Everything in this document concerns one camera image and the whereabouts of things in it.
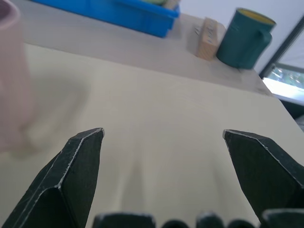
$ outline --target pink mug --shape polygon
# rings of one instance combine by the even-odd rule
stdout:
[[[8,0],[0,0],[0,150],[23,143],[21,128],[33,111],[20,12]]]

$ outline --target mug handle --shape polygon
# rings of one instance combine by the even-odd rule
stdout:
[[[249,50],[245,51],[244,56],[241,58],[239,63],[239,68],[243,68],[244,63],[247,62],[255,62],[263,50],[268,46],[271,42],[272,36],[269,32],[265,30],[258,31],[258,41],[255,45],[251,45]]]

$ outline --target beige tabletop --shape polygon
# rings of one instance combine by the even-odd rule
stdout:
[[[304,134],[279,100],[184,76],[27,45],[38,102],[30,144],[0,153],[0,224],[38,172],[78,132],[105,129],[87,226],[97,213],[147,212],[158,227],[203,211],[257,218],[239,186],[224,129],[275,140],[301,164]]]

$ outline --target wooden block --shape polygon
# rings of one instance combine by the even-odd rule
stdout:
[[[205,18],[199,34],[199,44],[196,56],[205,60],[212,60],[218,50],[217,36],[218,22]]]

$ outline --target blue storage box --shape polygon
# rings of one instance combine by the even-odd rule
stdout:
[[[165,37],[180,14],[141,0],[33,0],[140,32]]]

